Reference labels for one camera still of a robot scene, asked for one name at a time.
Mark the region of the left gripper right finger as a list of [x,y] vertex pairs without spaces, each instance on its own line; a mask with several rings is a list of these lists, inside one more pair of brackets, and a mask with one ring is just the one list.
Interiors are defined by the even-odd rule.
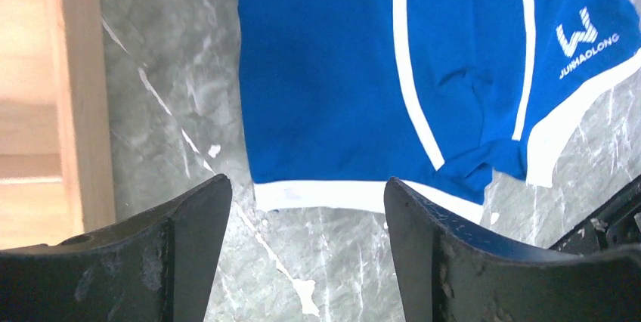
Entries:
[[496,234],[388,181],[384,204],[408,321],[638,321],[640,243],[589,255]]

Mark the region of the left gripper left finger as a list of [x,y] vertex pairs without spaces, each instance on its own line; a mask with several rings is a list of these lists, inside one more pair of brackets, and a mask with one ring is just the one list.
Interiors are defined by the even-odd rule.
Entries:
[[202,321],[231,210],[215,175],[54,246],[1,253],[3,321]]

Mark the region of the blue underwear white trim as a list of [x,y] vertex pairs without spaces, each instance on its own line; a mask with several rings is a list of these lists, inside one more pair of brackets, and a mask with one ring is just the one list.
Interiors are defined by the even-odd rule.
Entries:
[[494,172],[550,187],[640,66],[630,0],[238,0],[260,210],[382,212],[396,177],[470,221]]

